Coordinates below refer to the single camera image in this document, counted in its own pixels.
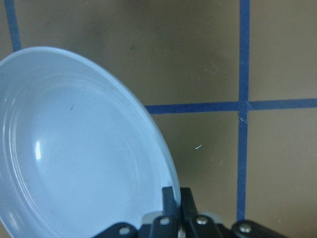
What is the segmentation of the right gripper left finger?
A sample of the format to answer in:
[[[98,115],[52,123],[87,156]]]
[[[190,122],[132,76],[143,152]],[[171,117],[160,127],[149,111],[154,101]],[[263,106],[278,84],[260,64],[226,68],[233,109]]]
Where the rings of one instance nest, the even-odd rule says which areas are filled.
[[[177,238],[179,232],[179,211],[172,187],[162,188],[162,214],[151,225],[151,238]]]

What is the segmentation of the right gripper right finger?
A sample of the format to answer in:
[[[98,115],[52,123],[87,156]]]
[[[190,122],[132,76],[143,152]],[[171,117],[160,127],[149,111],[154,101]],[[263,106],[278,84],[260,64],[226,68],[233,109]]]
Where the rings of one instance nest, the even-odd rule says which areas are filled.
[[[222,238],[217,224],[208,216],[198,212],[191,189],[182,187],[181,222],[186,238]]]

